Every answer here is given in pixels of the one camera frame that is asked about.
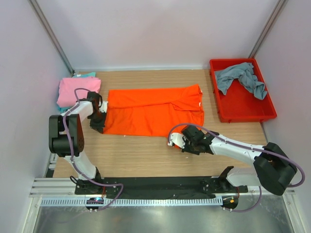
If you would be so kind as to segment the orange t-shirt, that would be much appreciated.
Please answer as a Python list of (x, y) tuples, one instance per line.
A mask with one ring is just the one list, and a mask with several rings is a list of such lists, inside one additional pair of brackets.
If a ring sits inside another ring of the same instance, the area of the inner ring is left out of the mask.
[(198, 84), (180, 88), (120, 89), (108, 92), (105, 134), (167, 137), (181, 123), (202, 126), (205, 113)]

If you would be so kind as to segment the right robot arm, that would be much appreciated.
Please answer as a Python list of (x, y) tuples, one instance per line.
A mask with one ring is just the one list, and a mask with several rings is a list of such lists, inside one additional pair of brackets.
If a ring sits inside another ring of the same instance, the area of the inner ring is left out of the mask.
[(283, 195), (297, 173), (297, 166), (290, 162), (277, 144), (251, 145), (232, 140), (218, 132), (204, 133), (203, 129), (194, 125), (187, 125), (181, 133), (189, 153), (227, 156), (252, 165), (256, 178), (249, 180), (251, 184), (260, 185), (272, 194)]

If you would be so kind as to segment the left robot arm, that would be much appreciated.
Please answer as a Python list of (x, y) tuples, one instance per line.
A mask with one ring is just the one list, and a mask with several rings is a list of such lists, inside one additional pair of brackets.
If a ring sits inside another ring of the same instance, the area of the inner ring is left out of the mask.
[(99, 93), (88, 91), (86, 98), (77, 98), (69, 110), (49, 117), (49, 149), (76, 171), (78, 178), (70, 176), (75, 194), (99, 194), (104, 188), (100, 172), (84, 151), (82, 122), (88, 119), (91, 129), (103, 133), (106, 114), (107, 102)]

